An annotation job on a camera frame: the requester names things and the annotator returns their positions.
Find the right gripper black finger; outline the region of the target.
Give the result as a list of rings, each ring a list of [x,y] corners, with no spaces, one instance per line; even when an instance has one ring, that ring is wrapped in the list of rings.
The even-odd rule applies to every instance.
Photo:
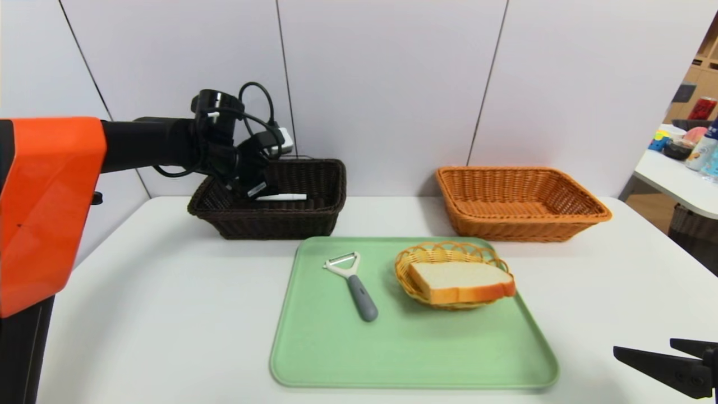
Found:
[[[716,342],[703,342],[687,338],[670,338],[670,346],[687,355],[695,356],[703,360],[707,355],[713,355],[717,349]]]
[[[710,369],[695,356],[613,347],[616,360],[693,399],[713,396]]]

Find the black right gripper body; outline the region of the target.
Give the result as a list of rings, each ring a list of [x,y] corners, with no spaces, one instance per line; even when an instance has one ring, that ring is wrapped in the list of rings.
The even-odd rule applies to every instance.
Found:
[[[717,367],[717,347],[708,348],[708,350],[703,353],[703,366],[708,368],[710,370],[710,376],[711,376],[711,388],[713,389],[714,396],[717,396],[717,386],[718,386],[718,367]]]

